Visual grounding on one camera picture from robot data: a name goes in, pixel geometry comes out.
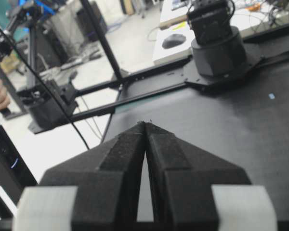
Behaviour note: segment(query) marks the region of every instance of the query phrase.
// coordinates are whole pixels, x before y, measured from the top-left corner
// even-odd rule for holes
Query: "metal pole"
[[[92,9],[92,6],[90,5],[90,3],[88,2],[88,0],[80,0],[81,4],[82,4],[82,7],[84,9],[84,11],[86,12],[86,14],[89,16],[90,18],[90,21],[95,29],[95,32],[100,40],[100,43],[107,55],[107,58],[112,66],[112,69],[114,70],[115,72],[115,75],[117,77],[118,80],[122,80],[122,74],[120,72],[120,67],[119,67],[119,64],[117,63],[117,60],[109,46],[109,43],[105,37],[105,34],[103,33],[100,25],[99,25],[99,22],[98,22],[98,19],[96,17],[96,15],[94,14],[93,12],[93,9]]]
[[[35,25],[29,28],[28,63],[34,71],[37,70],[37,29],[35,28]],[[28,70],[26,77],[27,77],[27,88],[34,87],[35,86],[34,74]]]

